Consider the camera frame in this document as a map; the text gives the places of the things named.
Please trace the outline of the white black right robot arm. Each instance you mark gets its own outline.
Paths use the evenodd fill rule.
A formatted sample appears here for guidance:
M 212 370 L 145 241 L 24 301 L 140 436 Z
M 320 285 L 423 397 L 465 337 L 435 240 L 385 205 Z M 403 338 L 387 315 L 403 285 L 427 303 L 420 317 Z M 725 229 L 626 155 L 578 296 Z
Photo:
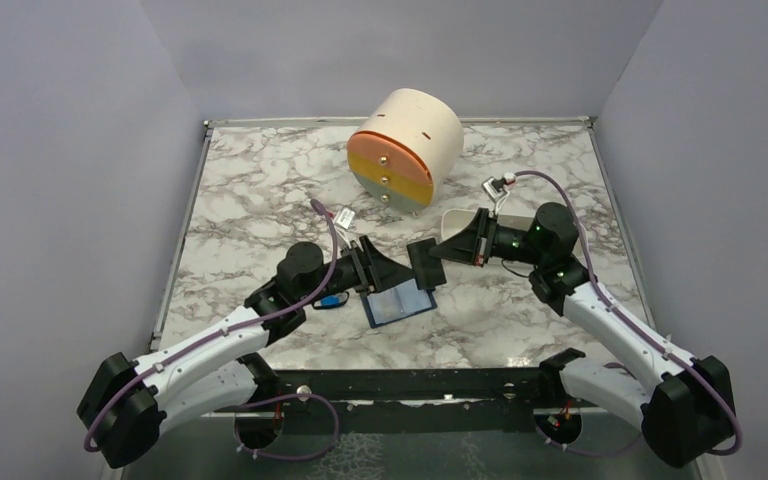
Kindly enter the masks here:
M 714 356 L 699 358 L 635 317 L 592 274 L 574 249 L 577 220 L 556 202 L 541 205 L 526 229 L 501 225 L 479 209 L 431 256 L 481 266 L 496 258 L 532 266 L 532 292 L 555 313 L 606 347 L 626 373 L 580 353 L 543 362 L 539 398 L 560 407 L 572 398 L 595 404 L 636 428 L 664 463 L 683 467 L 738 437 L 730 373 Z

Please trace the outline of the blue card holder wallet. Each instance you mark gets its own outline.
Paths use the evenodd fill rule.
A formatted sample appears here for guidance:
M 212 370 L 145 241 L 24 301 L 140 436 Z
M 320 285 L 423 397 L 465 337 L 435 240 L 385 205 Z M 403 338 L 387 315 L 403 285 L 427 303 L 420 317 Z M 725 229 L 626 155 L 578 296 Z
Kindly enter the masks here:
M 403 282 L 381 293 L 362 298 L 364 312 L 371 329 L 435 310 L 433 291 L 420 289 L 415 279 Z

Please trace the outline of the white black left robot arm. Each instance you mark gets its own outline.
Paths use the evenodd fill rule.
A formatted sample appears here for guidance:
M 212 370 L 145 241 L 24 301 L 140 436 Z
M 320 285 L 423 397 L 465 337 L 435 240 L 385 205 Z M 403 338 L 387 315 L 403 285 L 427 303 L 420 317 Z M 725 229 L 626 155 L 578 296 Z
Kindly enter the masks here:
M 366 236 L 331 261 L 315 243 L 291 246 L 275 275 L 220 322 L 164 351 L 105 358 L 76 411 L 87 429 L 84 449 L 119 468 L 187 416 L 227 404 L 266 408 L 273 401 L 273 382 L 257 372 L 234 373 L 240 358 L 294 332 L 305 322 L 309 304 L 348 290 L 381 293 L 414 276 Z

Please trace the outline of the white rectangular plastic tray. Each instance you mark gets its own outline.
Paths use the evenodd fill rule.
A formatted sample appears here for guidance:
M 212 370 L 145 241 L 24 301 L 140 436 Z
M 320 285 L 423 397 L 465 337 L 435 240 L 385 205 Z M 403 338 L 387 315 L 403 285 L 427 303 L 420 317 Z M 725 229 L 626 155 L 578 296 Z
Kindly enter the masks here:
M 546 266 L 570 256 L 580 258 L 580 234 L 569 210 L 557 203 L 542 205 L 531 217 L 451 210 L 443 215 L 441 242 L 431 255 L 472 266 L 512 261 Z

